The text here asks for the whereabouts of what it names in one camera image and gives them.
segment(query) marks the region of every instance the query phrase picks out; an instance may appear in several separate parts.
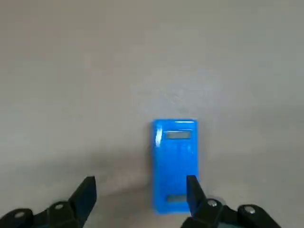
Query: black plastic part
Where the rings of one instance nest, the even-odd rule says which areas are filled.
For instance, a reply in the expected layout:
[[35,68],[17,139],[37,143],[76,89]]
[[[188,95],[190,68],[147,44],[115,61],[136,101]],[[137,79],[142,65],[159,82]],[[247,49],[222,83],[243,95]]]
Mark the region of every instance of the black plastic part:
[[30,209],[15,209],[0,219],[0,228],[29,228],[33,223],[33,217]]
[[[208,201],[216,202],[216,206],[209,205]],[[218,227],[222,210],[223,205],[219,201],[215,199],[207,199],[200,204],[193,217],[208,228],[216,228]]]
[[[261,207],[242,205],[234,211],[215,199],[207,199],[195,176],[187,176],[187,202],[192,217],[188,217],[182,228],[217,228],[219,224],[239,228],[281,228]],[[246,206],[255,212],[249,213]]]
[[97,198],[95,177],[86,177],[68,200],[83,227],[91,213]]
[[59,201],[33,215],[16,209],[0,219],[0,228],[82,228],[96,202],[95,177],[87,177],[68,201]]
[[194,216],[196,210],[201,205],[203,201],[207,198],[204,194],[204,191],[200,187],[198,179],[194,175],[187,176],[187,203],[191,215]]
[[[252,207],[255,213],[250,214],[245,207]],[[248,228],[281,228],[268,213],[257,205],[242,205],[238,208],[239,222]]]

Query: blue plastic toy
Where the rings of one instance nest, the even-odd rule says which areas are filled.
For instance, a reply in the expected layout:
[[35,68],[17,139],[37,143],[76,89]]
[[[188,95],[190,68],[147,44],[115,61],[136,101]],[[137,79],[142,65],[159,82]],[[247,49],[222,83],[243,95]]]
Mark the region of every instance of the blue plastic toy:
[[186,176],[198,178],[198,124],[191,119],[153,122],[153,203],[160,214],[188,212]]

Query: screw head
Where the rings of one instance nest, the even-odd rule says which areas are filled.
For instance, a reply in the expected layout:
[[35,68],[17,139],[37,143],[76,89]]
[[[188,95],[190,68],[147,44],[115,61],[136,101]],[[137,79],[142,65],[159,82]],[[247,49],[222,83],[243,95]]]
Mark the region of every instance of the screw head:
[[218,203],[215,200],[212,200],[212,199],[208,200],[208,204],[212,207],[216,207],[218,205]]
[[24,216],[24,212],[23,211],[18,212],[18,213],[15,214],[15,218],[17,218],[17,219],[19,219],[19,218],[21,218],[23,216]]
[[252,206],[245,206],[245,211],[247,211],[249,214],[254,214],[256,210]]
[[56,206],[55,206],[55,209],[56,210],[60,210],[60,209],[62,209],[63,208],[63,204],[57,204]]

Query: blue object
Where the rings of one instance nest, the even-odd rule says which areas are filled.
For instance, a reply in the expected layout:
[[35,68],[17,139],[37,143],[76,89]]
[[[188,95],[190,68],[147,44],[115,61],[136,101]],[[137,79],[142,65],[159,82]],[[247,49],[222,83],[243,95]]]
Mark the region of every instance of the blue object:
[[153,203],[160,214],[188,212],[186,176],[198,178],[198,124],[191,119],[153,122]]

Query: gray floor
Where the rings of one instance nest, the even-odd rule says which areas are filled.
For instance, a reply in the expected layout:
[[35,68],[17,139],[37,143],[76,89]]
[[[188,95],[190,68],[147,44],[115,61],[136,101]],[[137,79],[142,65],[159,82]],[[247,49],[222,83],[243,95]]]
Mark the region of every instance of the gray floor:
[[304,2],[0,1],[0,214],[95,175],[86,227],[179,227],[151,209],[149,124],[199,120],[201,183],[304,222]]

